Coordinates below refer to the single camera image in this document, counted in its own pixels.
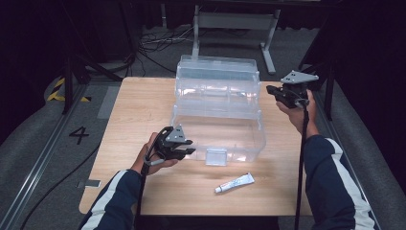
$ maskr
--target transparent storage box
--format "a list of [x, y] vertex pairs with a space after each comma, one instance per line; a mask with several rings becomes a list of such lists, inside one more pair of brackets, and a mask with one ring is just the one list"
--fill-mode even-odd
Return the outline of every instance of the transparent storage box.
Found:
[[266, 144], [259, 90], [253, 59], [182, 56], [170, 125], [193, 141], [187, 158], [218, 166], [254, 161]]

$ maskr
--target white stripe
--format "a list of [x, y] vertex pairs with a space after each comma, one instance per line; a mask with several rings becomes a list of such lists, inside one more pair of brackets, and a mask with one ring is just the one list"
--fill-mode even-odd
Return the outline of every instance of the white stripe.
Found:
[[352, 177], [350, 176], [349, 172], [340, 162], [340, 158], [343, 154], [343, 151], [335, 141], [328, 138], [326, 139], [329, 140], [329, 142], [334, 146], [336, 150], [335, 151], [336, 153], [331, 155], [332, 160], [335, 166], [337, 167], [337, 172], [340, 174], [341, 180], [344, 183], [344, 187], [346, 188], [347, 193], [349, 193], [352, 202], [355, 205], [354, 207], [355, 229], [356, 230], [373, 229], [374, 221], [368, 215], [368, 212], [371, 210], [371, 206], [362, 198], [361, 192], [359, 191], [355, 182], [352, 180]]
[[99, 223], [102, 220], [102, 216], [105, 213], [105, 206], [107, 203], [111, 200], [113, 195], [116, 193], [116, 188], [117, 184], [119, 183], [120, 179], [123, 177], [123, 175], [126, 173], [126, 171], [120, 171], [114, 176], [114, 178], [111, 180], [110, 185], [107, 188], [107, 191], [104, 193], [104, 195], [101, 196], [101, 198], [96, 202], [95, 206], [92, 208], [92, 217], [87, 220], [86, 224], [81, 228], [83, 230], [87, 229], [95, 229]]

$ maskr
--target hand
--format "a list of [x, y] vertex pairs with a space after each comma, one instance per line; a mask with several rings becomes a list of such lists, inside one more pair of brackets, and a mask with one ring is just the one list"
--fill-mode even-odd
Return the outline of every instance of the hand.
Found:
[[[150, 148], [152, 148], [152, 143], [155, 140], [155, 137], [157, 135], [158, 135], [158, 133], [156, 133], [156, 132], [151, 134], [151, 136], [149, 137], [148, 143], [145, 143], [143, 148], [140, 150], [140, 153], [138, 153], [137, 159], [135, 160], [134, 164], [130, 168], [131, 170], [136, 171], [139, 174], [141, 174], [141, 169], [143, 168], [143, 165], [144, 165], [144, 156], [147, 154], [148, 150]], [[160, 159], [160, 158], [159, 158], [159, 156], [156, 156], [156, 155], [151, 157], [152, 161], [158, 160], [158, 159]], [[178, 163], [177, 159], [166, 160], [161, 164], [149, 167], [148, 174], [154, 174], [154, 173], [158, 172], [162, 168], [172, 167], [176, 163]]]
[[[316, 127], [316, 102], [314, 101], [313, 94], [310, 90], [307, 90], [307, 96], [309, 104], [306, 107], [308, 111], [308, 124], [306, 130], [306, 138], [319, 134], [319, 130]], [[283, 103], [277, 102], [277, 107], [289, 116], [289, 121], [293, 126], [302, 134], [304, 125], [304, 110], [302, 108], [288, 108]]]

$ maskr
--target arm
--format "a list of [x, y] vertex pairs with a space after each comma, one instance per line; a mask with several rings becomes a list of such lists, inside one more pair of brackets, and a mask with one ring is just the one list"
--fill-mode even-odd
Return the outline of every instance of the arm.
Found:
[[[149, 142], [140, 150], [132, 167], [129, 170], [117, 172], [101, 190], [79, 229], [131, 229], [134, 219], [132, 207], [138, 201], [144, 156], [147, 154], [147, 150], [151, 148], [156, 135], [156, 133], [152, 133]], [[171, 167], [177, 162], [178, 160], [172, 159], [151, 166], [148, 174], [156, 173], [162, 168]]]
[[[304, 170], [306, 194], [315, 220], [313, 229], [373, 229], [369, 218], [370, 205], [341, 164], [343, 153], [333, 140], [319, 134], [316, 121], [316, 103], [311, 91], [307, 91], [309, 122], [304, 145]], [[302, 134], [304, 112], [300, 108], [289, 109], [277, 102], [290, 122]]]

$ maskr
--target yellow and black tape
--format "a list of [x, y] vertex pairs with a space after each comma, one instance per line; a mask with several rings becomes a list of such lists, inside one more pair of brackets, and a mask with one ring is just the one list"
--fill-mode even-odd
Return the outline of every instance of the yellow and black tape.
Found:
[[[57, 83], [54, 86], [50, 96], [48, 96], [48, 101], [65, 101], [65, 96], [59, 96], [57, 92], [59, 91], [60, 87], [62, 87], [63, 83], [65, 83], [65, 78], [60, 77]], [[92, 101], [92, 97], [83, 97], [80, 99], [83, 103], [90, 103]]]

